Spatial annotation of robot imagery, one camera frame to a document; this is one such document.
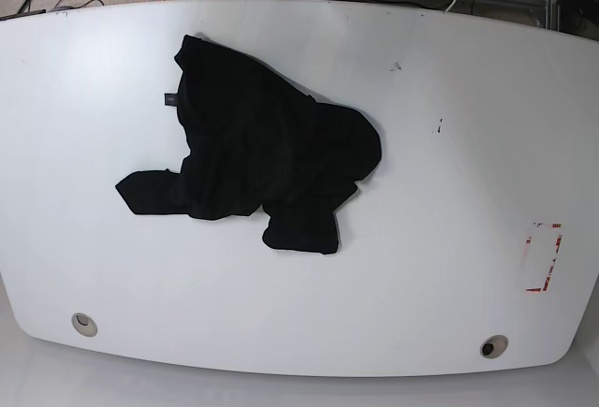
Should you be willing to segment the black t-shirt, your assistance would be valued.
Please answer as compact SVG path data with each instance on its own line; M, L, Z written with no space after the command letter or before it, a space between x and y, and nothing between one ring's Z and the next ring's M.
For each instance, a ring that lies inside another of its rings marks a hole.
M136 215L216 221L264 211L270 248L334 254L336 210L382 157L357 110L316 101L254 57L185 36L167 94L189 148L178 172L136 171L116 189Z

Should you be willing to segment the red tape rectangle marking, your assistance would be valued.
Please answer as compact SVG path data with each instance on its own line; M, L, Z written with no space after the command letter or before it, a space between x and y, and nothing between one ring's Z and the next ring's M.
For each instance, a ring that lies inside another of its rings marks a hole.
M522 259L521 285L527 293L548 290L562 243L562 224L534 223Z

